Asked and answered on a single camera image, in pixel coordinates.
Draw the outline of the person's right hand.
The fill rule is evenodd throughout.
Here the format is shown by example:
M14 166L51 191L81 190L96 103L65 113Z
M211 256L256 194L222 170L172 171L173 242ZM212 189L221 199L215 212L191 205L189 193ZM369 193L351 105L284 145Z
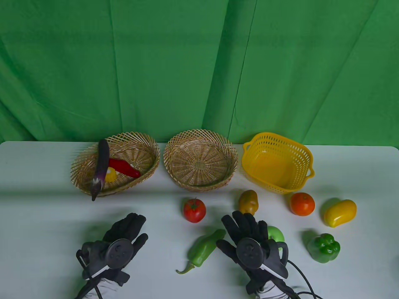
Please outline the person's right hand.
M296 298L295 292L285 283L288 246L269 239L267 223L257 222L253 215L240 211L223 216L221 221L234 245L223 239L216 245L247 273L250 279L247 293L257 298Z

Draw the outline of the person's left hand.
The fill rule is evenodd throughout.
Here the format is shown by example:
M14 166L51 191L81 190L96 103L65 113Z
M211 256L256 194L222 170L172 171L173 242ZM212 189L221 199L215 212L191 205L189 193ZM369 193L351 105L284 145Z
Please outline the person's left hand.
M128 282L130 275L123 269L148 239L146 233L140 233L145 221L143 215L130 213L114 223L102 240L82 245L78 255L83 258L82 277L87 281L87 289L99 288L101 279L120 287Z

